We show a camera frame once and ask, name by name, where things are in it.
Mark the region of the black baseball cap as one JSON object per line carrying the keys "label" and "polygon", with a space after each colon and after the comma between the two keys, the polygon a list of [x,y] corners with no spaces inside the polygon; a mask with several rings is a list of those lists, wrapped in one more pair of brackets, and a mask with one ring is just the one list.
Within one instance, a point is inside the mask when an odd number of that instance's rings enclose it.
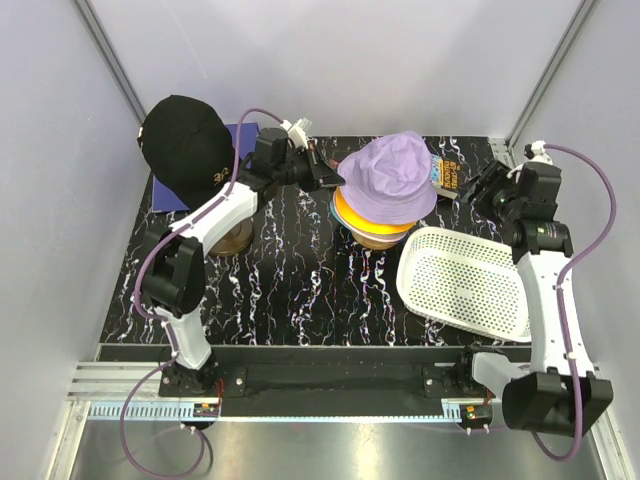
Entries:
{"label": "black baseball cap", "polygon": [[137,143],[151,173],[191,210],[215,197],[233,172],[230,131],[195,98],[161,100],[144,119]]}

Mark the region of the grey bucket hat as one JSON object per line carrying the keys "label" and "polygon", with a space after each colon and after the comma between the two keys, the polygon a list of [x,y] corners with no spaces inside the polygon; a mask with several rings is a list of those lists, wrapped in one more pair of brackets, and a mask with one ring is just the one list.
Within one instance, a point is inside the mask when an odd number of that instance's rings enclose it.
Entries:
{"label": "grey bucket hat", "polygon": [[342,219],[341,215],[338,213],[336,205],[335,205],[335,200],[332,199],[331,203],[330,203],[330,210],[332,215],[334,216],[334,218],[343,226],[346,226],[346,224],[344,223],[344,220]]}

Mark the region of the orange hat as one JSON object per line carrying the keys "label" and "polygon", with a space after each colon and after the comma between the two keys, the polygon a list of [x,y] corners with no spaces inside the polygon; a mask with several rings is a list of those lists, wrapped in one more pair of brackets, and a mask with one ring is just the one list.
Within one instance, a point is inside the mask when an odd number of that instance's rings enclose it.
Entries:
{"label": "orange hat", "polygon": [[409,231],[416,222],[411,222],[407,224],[385,224],[385,223],[375,223],[370,220],[365,219],[363,216],[358,214],[343,198],[343,195],[339,188],[336,189],[333,199],[335,200],[335,205],[338,213],[341,215],[344,222],[348,223],[350,226],[356,227],[360,230],[377,233],[377,234],[392,234]]}

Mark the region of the lavender grey cap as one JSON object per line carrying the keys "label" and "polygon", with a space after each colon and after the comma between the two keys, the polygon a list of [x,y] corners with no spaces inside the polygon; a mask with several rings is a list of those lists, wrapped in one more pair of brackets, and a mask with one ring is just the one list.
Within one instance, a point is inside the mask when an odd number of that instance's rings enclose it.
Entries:
{"label": "lavender grey cap", "polygon": [[358,215],[377,224],[414,223],[429,215],[438,194],[431,181],[432,155],[413,131],[376,138],[339,163],[339,187]]}

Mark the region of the pink bucket hat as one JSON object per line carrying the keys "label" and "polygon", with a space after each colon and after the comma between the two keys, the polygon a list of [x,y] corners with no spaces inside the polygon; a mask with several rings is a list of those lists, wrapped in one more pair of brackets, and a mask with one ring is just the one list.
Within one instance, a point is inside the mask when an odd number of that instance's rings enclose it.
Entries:
{"label": "pink bucket hat", "polygon": [[385,243],[398,242],[407,235],[407,231],[392,233],[392,234],[377,234],[377,233],[366,232],[353,226],[348,226],[348,229],[354,235],[359,235],[369,240],[385,242]]}

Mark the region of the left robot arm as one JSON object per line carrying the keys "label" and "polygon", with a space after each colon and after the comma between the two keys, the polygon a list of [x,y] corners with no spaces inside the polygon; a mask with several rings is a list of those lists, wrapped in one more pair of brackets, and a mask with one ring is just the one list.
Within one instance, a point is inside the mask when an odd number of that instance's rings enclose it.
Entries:
{"label": "left robot arm", "polygon": [[345,184],[308,134],[310,125],[302,118],[261,130],[234,181],[166,230],[147,233],[145,246],[150,251],[136,279],[136,309],[165,328],[172,359],[184,367],[181,384],[193,395],[208,394],[216,382],[216,372],[205,365],[211,347],[197,312],[205,292],[205,255],[266,206],[282,186],[312,192]]}

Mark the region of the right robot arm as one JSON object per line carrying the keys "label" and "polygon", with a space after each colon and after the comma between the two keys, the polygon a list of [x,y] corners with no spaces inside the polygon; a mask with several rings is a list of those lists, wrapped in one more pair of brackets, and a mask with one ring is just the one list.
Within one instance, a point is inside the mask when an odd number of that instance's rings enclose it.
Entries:
{"label": "right robot arm", "polygon": [[569,264],[569,228],[555,220],[559,168],[528,161],[518,171],[492,161],[460,190],[460,199],[503,229],[522,280],[531,359],[522,370],[496,350],[470,347],[454,371],[466,396],[488,389],[502,403],[508,428],[582,438],[613,400],[597,378],[581,339]]}

